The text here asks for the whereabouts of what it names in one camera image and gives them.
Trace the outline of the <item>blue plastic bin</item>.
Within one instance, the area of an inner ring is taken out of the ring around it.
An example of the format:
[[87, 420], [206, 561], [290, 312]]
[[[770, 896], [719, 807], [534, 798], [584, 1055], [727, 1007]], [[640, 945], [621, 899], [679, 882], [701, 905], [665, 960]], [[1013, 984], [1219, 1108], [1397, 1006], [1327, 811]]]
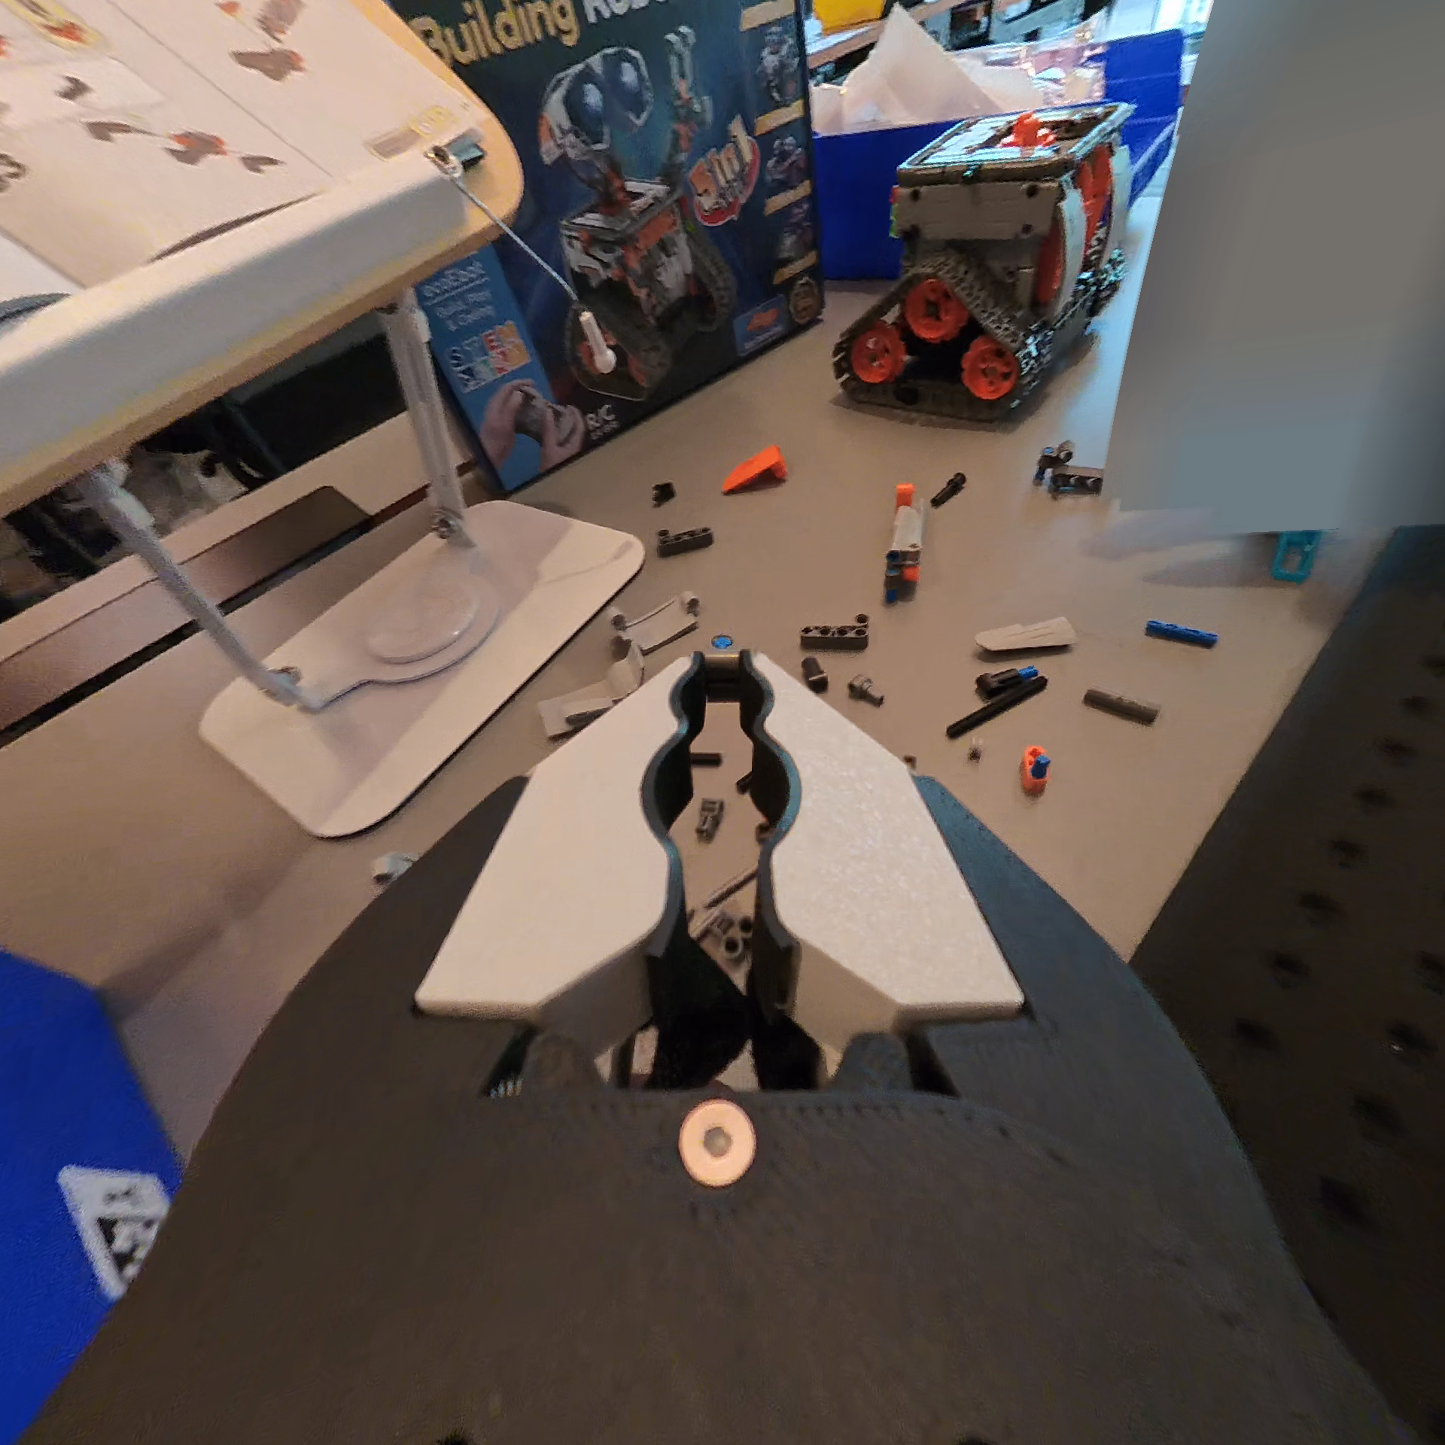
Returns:
[[95, 1337], [179, 1182], [99, 995], [3, 951], [3, 1397], [40, 1395]]

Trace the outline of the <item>blue storage box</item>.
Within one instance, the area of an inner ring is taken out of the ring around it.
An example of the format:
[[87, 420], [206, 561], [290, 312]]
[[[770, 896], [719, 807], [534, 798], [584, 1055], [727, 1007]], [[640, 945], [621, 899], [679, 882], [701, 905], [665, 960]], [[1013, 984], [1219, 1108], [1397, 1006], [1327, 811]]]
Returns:
[[[1132, 107], [1123, 129], [1135, 205], [1169, 157], [1183, 104], [1184, 39], [1178, 29], [1109, 42], [1103, 98]], [[953, 120], [814, 135], [820, 257], [828, 280], [894, 280], [901, 242], [891, 236], [895, 172], [944, 135]]]

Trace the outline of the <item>medium black axle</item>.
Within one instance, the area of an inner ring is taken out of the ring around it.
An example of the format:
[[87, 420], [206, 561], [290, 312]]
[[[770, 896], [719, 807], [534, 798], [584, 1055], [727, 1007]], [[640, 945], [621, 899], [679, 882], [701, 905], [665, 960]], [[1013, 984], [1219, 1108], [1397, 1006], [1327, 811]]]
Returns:
[[1019, 707], [1023, 701], [1038, 695], [1047, 688], [1047, 685], [1049, 679], [1040, 673], [1008, 683], [1002, 689], [990, 694], [977, 707], [950, 723], [945, 730], [945, 738], [953, 742], [963, 738], [975, 729], [983, 727], [993, 718], [1001, 717], [1002, 713]]

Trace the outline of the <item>light grey bracket piece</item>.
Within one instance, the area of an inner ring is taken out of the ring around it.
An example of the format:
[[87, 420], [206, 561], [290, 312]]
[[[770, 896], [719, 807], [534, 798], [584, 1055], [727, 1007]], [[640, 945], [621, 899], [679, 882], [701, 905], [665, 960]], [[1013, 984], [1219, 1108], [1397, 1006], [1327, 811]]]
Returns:
[[539, 701], [537, 712], [546, 738], [563, 739], [611, 712], [641, 688], [643, 677], [641, 649], [630, 643], [623, 658], [615, 659], [599, 682]]
[[683, 590], [635, 619], [629, 619], [620, 607], [612, 607], [608, 625], [623, 649], [634, 646], [647, 655], [694, 632], [700, 614], [701, 599], [694, 592]]

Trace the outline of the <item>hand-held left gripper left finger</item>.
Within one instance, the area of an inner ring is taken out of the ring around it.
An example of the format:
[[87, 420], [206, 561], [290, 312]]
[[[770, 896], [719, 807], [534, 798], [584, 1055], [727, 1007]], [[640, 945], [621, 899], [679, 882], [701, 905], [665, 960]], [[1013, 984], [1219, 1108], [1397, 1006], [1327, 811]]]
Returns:
[[650, 1016], [647, 951], [680, 917], [680, 861], [644, 781], [688, 747], [701, 658], [656, 677], [533, 768], [412, 996], [438, 1018], [561, 1034], [587, 1055]]

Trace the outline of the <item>light grey long bar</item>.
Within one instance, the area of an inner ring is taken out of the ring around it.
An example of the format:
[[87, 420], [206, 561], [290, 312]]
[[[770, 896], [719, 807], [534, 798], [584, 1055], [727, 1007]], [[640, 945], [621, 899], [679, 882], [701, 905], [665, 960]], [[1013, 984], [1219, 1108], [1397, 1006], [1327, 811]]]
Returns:
[[1078, 641], [1075, 625], [1064, 616], [1032, 623], [1005, 623], [983, 629], [974, 637], [975, 646], [989, 656], [1052, 652], [1073, 647]]

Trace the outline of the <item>instruction booklet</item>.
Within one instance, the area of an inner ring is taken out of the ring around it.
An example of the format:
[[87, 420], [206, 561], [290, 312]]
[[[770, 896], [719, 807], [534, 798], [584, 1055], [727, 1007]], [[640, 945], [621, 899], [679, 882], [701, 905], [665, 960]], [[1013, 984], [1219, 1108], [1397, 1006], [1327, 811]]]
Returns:
[[72, 286], [481, 131], [358, 3], [1, 5], [3, 242]]

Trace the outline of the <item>white book stand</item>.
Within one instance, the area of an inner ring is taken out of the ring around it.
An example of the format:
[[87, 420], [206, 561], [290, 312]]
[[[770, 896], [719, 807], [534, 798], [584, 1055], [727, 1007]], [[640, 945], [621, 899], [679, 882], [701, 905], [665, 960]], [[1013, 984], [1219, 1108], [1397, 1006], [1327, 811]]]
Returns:
[[[406, 802], [641, 569], [627, 533], [466, 506], [417, 285], [497, 239], [522, 197], [497, 116], [385, 3], [358, 3], [478, 101], [480, 137], [372, 166], [3, 327], [3, 510], [75, 482], [241, 680], [208, 745], [308, 834]], [[281, 360], [376, 313], [418, 444], [430, 534], [262, 659], [168, 552], [123, 458]]]

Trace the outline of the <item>black orange tracked robot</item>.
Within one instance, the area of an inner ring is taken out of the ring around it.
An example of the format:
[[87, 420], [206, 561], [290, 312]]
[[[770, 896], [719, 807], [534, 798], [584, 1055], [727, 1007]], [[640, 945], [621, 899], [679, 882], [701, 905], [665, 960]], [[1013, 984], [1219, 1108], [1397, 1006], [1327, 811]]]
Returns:
[[1126, 269], [1135, 107], [1103, 99], [966, 117], [895, 172], [897, 282], [832, 351], [859, 405], [1010, 418], [1111, 303]]

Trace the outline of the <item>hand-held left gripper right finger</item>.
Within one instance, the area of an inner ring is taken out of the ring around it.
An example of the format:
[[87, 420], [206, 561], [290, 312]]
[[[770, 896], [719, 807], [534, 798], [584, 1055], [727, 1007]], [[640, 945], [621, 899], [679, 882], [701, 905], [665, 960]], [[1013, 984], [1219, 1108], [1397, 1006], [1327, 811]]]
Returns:
[[1025, 993], [904, 762], [766, 656], [739, 658], [737, 710], [769, 826], [751, 939], [763, 1018], [841, 1052], [1019, 1016]]

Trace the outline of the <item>white orange assembled part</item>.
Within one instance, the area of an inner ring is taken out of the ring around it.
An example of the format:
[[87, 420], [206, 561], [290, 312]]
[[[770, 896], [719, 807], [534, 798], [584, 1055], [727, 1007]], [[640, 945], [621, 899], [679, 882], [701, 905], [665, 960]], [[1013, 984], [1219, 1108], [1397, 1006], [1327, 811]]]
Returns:
[[915, 486], [900, 482], [894, 489], [894, 515], [885, 549], [882, 599], [897, 605], [912, 599], [923, 569], [926, 516], [915, 498]]

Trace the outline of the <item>robot kit box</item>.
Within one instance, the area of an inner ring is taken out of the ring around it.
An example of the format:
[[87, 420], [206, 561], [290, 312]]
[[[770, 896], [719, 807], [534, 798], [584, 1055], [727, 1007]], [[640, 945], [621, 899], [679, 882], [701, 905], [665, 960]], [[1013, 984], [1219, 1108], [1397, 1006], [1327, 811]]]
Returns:
[[442, 397], [497, 489], [817, 321], [801, 3], [391, 9], [521, 167], [512, 232], [415, 288]]

